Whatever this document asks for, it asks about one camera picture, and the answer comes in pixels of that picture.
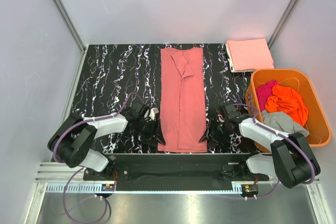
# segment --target white wall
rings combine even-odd
[[[271,48],[277,68],[308,75],[326,114],[333,138],[315,148],[323,190],[336,221],[336,4],[335,0],[300,0]]]
[[[62,0],[85,44],[269,38],[289,0]]]
[[[23,223],[80,51],[51,0],[0,0],[1,223]]]

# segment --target folded cloth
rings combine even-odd
[[[279,84],[272,88],[272,93],[273,96],[269,97],[265,104],[267,112],[285,112],[294,122],[304,126],[308,120],[308,108],[302,96],[296,90]]]
[[[159,151],[207,152],[203,49],[161,49],[160,119],[166,145]]]
[[[268,113],[266,110],[262,111],[261,115],[264,124],[270,126],[276,130],[284,131],[289,134],[293,134],[295,132],[300,132],[305,137],[309,136],[309,131],[307,131],[300,124],[293,121],[289,115],[285,112],[273,112]]]
[[[274,68],[272,55],[264,38],[242,41],[228,40],[226,47],[236,72]]]
[[[265,104],[267,102],[267,99],[273,95],[272,88],[278,84],[276,80],[266,82],[264,85],[261,85],[260,87],[256,88],[258,103],[260,111],[263,111],[265,109]]]

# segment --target cable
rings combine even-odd
[[[254,181],[253,185],[256,185],[259,181],[259,177],[258,177],[258,174],[256,175],[256,181]]]
[[[58,146],[60,144],[60,142],[63,140],[63,138],[69,133],[71,132],[74,128],[82,125],[82,124],[85,124],[85,123],[90,123],[90,122],[93,122],[93,121],[101,121],[101,120],[105,120],[105,119],[110,119],[110,118],[114,118],[115,116],[119,115],[121,113],[121,111],[125,108],[126,106],[126,103],[128,102],[129,98],[132,96],[132,95],[137,95],[140,100],[142,101],[142,98],[135,92],[132,92],[130,93],[126,100],[124,101],[123,105],[121,106],[120,110],[115,113],[115,114],[112,114],[112,115],[104,115],[104,116],[100,116],[100,117],[97,117],[97,118],[90,118],[90,119],[86,119],[86,120],[83,120],[83,121],[80,121],[76,124],[74,124],[73,126],[71,126],[69,129],[67,129],[66,131],[64,131],[64,133],[59,137],[59,139],[57,140],[56,144],[55,144],[55,147],[54,147],[54,150],[53,150],[53,158],[56,162],[58,163],[62,163],[62,161],[57,157],[56,153],[57,153],[57,149],[58,149]]]
[[[257,199],[257,198],[258,199],[263,199],[263,198],[266,198],[266,197],[270,196],[271,194],[273,194],[275,192],[275,190],[278,188],[279,184],[280,184],[280,180],[277,181],[277,183],[275,184],[275,187],[270,192],[268,192],[264,195],[258,196],[256,198],[247,198],[247,199]]]
[[[128,100],[129,100],[129,98],[130,98],[132,95],[137,95],[137,96],[140,98],[140,100],[143,102],[142,98],[141,98],[137,93],[132,92],[132,93],[130,93],[130,94],[127,96],[126,100],[124,101],[123,105],[121,106],[120,110],[119,110],[117,113],[112,114],[112,115],[100,116],[100,117],[97,117],[97,118],[95,118],[95,119],[94,119],[94,118],[90,118],[90,119],[83,120],[83,121],[81,121],[81,122],[78,122],[78,123],[74,124],[74,125],[71,126],[69,129],[67,129],[66,131],[64,131],[64,133],[60,136],[60,138],[57,140],[57,142],[56,142],[56,144],[55,144],[54,151],[53,151],[53,153],[52,153],[52,154],[53,154],[52,156],[53,156],[54,160],[55,160],[56,162],[58,162],[58,163],[62,163],[62,161],[59,160],[59,158],[58,158],[57,155],[56,155],[56,153],[57,153],[57,148],[58,148],[60,142],[63,140],[63,138],[64,138],[69,132],[71,132],[74,128],[76,128],[76,127],[78,127],[78,126],[80,126],[80,125],[82,125],[82,124],[84,124],[84,123],[93,122],[93,121],[101,121],[101,120],[105,120],[105,119],[113,118],[113,117],[119,115],[119,114],[121,113],[121,111],[125,108],[125,106],[126,106]],[[74,223],[77,223],[77,224],[97,224],[97,223],[99,223],[99,222],[104,218],[104,216],[106,215],[107,208],[108,208],[108,205],[109,205],[108,201],[107,201],[105,198],[103,198],[102,196],[100,196],[100,199],[101,199],[101,200],[103,199],[104,202],[105,202],[105,210],[104,210],[102,216],[101,216],[98,220],[96,220],[96,221],[94,221],[94,222],[80,222],[80,221],[74,219],[74,218],[70,215],[69,211],[73,210],[74,208],[76,208],[78,205],[80,205],[81,203],[83,203],[83,202],[86,201],[87,199],[92,198],[92,197],[96,197],[97,195],[95,195],[95,196],[90,196],[90,197],[88,197],[88,198],[82,200],[79,204],[77,204],[75,207],[71,208],[70,210],[67,210],[67,206],[66,206],[66,203],[65,203],[65,194],[66,194],[66,190],[68,189],[68,185],[69,185],[69,183],[70,183],[71,180],[72,180],[72,179],[73,179],[79,172],[81,172],[83,169],[84,169],[84,167],[81,168],[81,169],[79,169],[78,171],[76,171],[76,172],[70,177],[70,179],[68,180],[68,182],[66,183],[66,185],[65,185],[65,187],[64,187],[64,190],[63,190],[63,195],[62,195],[63,209],[64,209],[64,212],[65,212],[66,216],[67,216],[70,220],[72,220]],[[116,185],[117,185],[117,177],[118,177],[117,172],[113,173],[113,176],[114,176],[114,190],[113,190],[113,192],[114,192],[114,191],[116,190],[115,188],[116,188]]]
[[[71,207],[70,209],[67,209],[68,212],[71,212],[72,210],[74,210],[75,208],[77,208],[78,206],[80,206],[82,203],[84,203],[85,201],[87,201],[88,199],[92,199],[95,198],[94,195],[86,197],[85,199],[82,199],[80,202],[78,202],[75,206]]]
[[[69,218],[70,220],[72,220],[74,223],[77,223],[77,224],[97,224],[97,223],[99,223],[99,222],[104,218],[104,216],[105,216],[105,214],[106,214],[106,212],[107,212],[107,207],[108,207],[108,201],[107,201],[105,198],[103,198],[102,196],[100,196],[100,199],[101,199],[101,200],[103,199],[104,202],[105,202],[105,210],[104,210],[102,216],[101,216],[98,220],[96,220],[96,221],[94,221],[94,222],[80,222],[80,221],[74,219],[74,218],[70,215],[69,211],[67,210],[67,206],[66,206],[66,204],[65,204],[65,194],[66,194],[66,191],[67,191],[67,189],[68,189],[68,186],[69,186],[70,182],[71,182],[72,179],[73,179],[79,172],[81,172],[83,169],[84,169],[84,167],[81,168],[81,169],[79,169],[78,171],[76,171],[76,172],[69,178],[68,182],[66,183],[66,185],[65,185],[65,187],[64,187],[64,190],[63,190],[63,196],[62,196],[63,209],[64,209],[65,214],[68,216],[68,218]]]
[[[285,139],[288,143],[290,143],[290,144],[291,144],[291,145],[292,145],[292,146],[293,146],[293,147],[294,147],[294,148],[295,148],[295,149],[302,155],[302,157],[303,157],[304,160],[308,163],[309,168],[310,168],[311,178],[310,178],[309,181],[304,182],[303,184],[311,184],[311,183],[313,183],[313,181],[314,181],[314,179],[315,179],[315,170],[314,170],[313,164],[312,164],[312,162],[310,161],[309,157],[307,157],[307,155],[303,152],[303,150],[300,149],[300,147],[299,147],[296,143],[294,143],[294,142],[293,142],[291,139],[289,139],[287,136],[284,136],[284,135],[282,135],[282,134],[280,134],[280,133],[277,133],[277,131],[274,131],[274,130],[270,129],[269,127],[266,127],[264,124],[260,123],[260,122],[256,119],[257,115],[259,114],[259,110],[258,110],[256,107],[254,107],[254,106],[252,106],[252,105],[243,104],[243,103],[235,103],[234,105],[236,105],[236,106],[247,106],[247,107],[250,107],[250,108],[256,110],[257,113],[253,116],[253,122],[254,122],[254,124],[258,125],[260,128],[263,128],[264,130],[267,130],[267,131],[269,131],[269,132],[271,132],[271,133],[273,133],[273,134],[275,134],[275,135],[278,135],[278,136],[282,137],[282,138]]]
[[[233,175],[233,172],[231,172],[232,175],[230,175],[228,172],[229,172],[229,171],[227,171],[227,172],[221,172],[220,174],[224,174],[224,175],[229,176],[229,177],[231,177],[231,178],[235,178],[235,177],[237,177],[237,175],[239,174],[239,173],[237,173],[236,175]]]

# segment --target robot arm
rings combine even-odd
[[[278,177],[281,183],[288,188],[292,188],[311,178],[310,165],[282,137],[284,136],[293,141],[305,153],[314,168],[315,175],[320,174],[320,166],[307,139],[301,133],[288,134],[277,131],[258,121],[255,123],[248,114],[240,115],[232,104],[219,109],[218,119],[218,121],[213,121],[210,126],[210,136],[212,138],[224,139],[225,135],[238,133],[261,144],[272,152],[272,156],[257,154],[245,160],[244,165],[251,173]]]
[[[160,134],[160,119],[156,108],[134,102],[132,107],[125,108],[119,115],[103,120],[87,122],[67,134],[57,148],[57,157],[70,168],[84,166],[110,177],[113,173],[113,160],[104,154],[91,149],[94,139],[111,133],[121,133],[126,129],[135,130],[144,135],[144,141],[150,145],[165,145]],[[74,124],[83,121],[75,114],[70,114],[58,131],[48,142],[48,148],[54,151],[57,140]]]

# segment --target folded pink towel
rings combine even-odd
[[[228,40],[226,45],[235,71],[274,68],[266,39]]]
[[[166,145],[159,151],[206,152],[203,49],[161,49],[160,119]]]

